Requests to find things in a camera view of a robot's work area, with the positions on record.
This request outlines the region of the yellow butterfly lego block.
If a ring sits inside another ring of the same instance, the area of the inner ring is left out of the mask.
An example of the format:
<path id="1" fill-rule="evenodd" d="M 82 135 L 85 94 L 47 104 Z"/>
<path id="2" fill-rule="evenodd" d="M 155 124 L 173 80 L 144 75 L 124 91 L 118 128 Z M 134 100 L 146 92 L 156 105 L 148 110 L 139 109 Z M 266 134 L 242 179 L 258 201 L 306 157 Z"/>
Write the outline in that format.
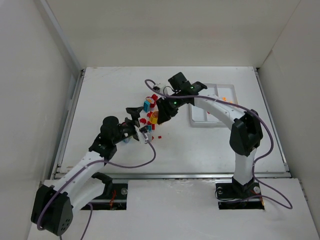
<path id="1" fill-rule="evenodd" d="M 158 117 L 159 117 L 159 112 L 154 111 L 150 114 L 149 121 L 151 124 L 157 124 L 158 123 Z"/>

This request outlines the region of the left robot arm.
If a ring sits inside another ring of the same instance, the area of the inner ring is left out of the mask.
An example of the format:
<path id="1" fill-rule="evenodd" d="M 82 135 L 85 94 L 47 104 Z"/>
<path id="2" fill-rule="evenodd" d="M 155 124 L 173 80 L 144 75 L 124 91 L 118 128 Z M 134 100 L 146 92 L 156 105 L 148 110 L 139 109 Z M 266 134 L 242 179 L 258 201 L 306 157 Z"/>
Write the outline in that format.
<path id="1" fill-rule="evenodd" d="M 137 132 L 143 107 L 127 107 L 125 110 L 130 118 L 120 123 L 115 116 L 105 117 L 99 134 L 78 164 L 55 184 L 39 187 L 30 218 L 38 230 L 56 236 L 64 234 L 73 220 L 73 201 L 79 190 L 112 159 L 118 143 L 130 137 L 139 138 Z"/>

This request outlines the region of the red flower lego block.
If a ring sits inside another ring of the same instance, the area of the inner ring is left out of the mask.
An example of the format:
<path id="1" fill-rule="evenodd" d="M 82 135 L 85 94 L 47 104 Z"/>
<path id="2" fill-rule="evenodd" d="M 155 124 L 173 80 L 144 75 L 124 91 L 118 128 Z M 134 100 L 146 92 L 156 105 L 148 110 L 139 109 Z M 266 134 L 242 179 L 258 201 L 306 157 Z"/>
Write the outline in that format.
<path id="1" fill-rule="evenodd" d="M 151 105 L 155 105 L 156 101 L 158 100 L 158 96 L 156 94 L 153 94 L 152 96 L 147 96 L 145 98 Z"/>

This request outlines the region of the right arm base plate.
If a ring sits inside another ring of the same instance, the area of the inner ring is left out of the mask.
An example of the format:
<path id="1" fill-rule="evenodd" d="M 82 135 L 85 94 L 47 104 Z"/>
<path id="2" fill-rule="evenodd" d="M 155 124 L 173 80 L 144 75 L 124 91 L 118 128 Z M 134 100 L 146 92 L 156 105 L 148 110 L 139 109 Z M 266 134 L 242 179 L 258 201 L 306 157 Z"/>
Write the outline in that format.
<path id="1" fill-rule="evenodd" d="M 215 184 L 215 197 L 218 200 L 219 210 L 264 210 L 265 206 L 261 189 L 254 182 L 244 192 L 237 191 L 232 182 L 218 182 Z"/>

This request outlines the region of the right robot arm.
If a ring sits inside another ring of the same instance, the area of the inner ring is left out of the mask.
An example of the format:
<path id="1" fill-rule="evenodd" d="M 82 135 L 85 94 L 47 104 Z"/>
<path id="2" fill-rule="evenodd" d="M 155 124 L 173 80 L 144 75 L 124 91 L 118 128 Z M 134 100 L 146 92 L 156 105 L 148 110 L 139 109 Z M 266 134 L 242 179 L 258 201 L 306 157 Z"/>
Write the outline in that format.
<path id="1" fill-rule="evenodd" d="M 235 170 L 231 185 L 234 198 L 247 198 L 254 186 L 252 165 L 263 138 L 256 113 L 242 110 L 217 97 L 203 95 L 208 87 L 199 81 L 190 83 L 182 72 L 175 74 L 168 82 L 173 89 L 171 95 L 164 92 L 165 88 L 162 85 L 154 84 L 152 87 L 161 96 L 156 101 L 157 123 L 169 121 L 178 113 L 179 107 L 185 104 L 198 107 L 221 121 L 230 130 L 229 145 L 235 153 Z"/>

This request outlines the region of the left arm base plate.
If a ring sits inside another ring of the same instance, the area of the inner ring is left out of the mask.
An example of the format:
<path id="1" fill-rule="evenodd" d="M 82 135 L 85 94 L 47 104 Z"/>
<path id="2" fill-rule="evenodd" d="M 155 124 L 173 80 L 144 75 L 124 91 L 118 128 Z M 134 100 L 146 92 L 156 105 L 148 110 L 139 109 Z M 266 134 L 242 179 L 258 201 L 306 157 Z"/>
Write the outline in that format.
<path id="1" fill-rule="evenodd" d="M 94 211 L 122 211 L 127 209 L 127 197 L 128 182 L 116 182 L 90 203 Z"/>

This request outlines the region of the teal long lego brick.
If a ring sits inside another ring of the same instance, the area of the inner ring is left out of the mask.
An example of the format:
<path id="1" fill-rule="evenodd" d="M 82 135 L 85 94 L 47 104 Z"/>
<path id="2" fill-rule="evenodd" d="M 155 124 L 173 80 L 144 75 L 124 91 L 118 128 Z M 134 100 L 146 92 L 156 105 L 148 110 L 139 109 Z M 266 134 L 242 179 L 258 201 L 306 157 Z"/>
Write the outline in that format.
<path id="1" fill-rule="evenodd" d="M 151 103 L 148 100 L 143 102 L 143 110 L 144 112 L 148 113 L 151 109 Z"/>

